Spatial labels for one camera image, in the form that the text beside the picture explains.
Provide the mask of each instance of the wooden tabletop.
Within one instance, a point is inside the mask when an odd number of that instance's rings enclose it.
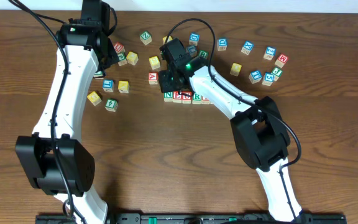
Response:
[[[67,20],[78,11],[44,11]],[[113,207],[144,213],[244,213],[267,210],[256,171],[239,157],[229,120],[213,105],[165,103],[149,85],[149,58],[162,37],[183,19],[199,17],[225,37],[216,52],[218,72],[248,94],[272,97],[297,133],[301,161],[290,167],[300,205],[314,213],[344,213],[358,223],[358,14],[267,14],[117,12],[113,42],[139,54],[136,66],[113,65],[107,77],[129,80],[129,94],[106,93],[102,80],[89,91],[119,100],[118,111],[86,101],[83,145],[96,161],[94,185]],[[49,22],[56,31],[60,24]],[[145,46],[144,30],[152,34]],[[172,34],[185,45],[201,35],[198,50],[211,51],[209,30],[188,22]],[[245,40],[255,44],[241,53]],[[251,84],[253,70],[269,72],[267,46],[289,56],[272,86]],[[19,135],[30,136],[44,109],[56,65],[56,45],[43,27],[20,11],[0,11],[0,223],[34,223],[41,212],[61,212],[61,203],[33,189],[14,152]],[[229,74],[242,65],[238,77]],[[289,147],[296,156],[295,143]]]

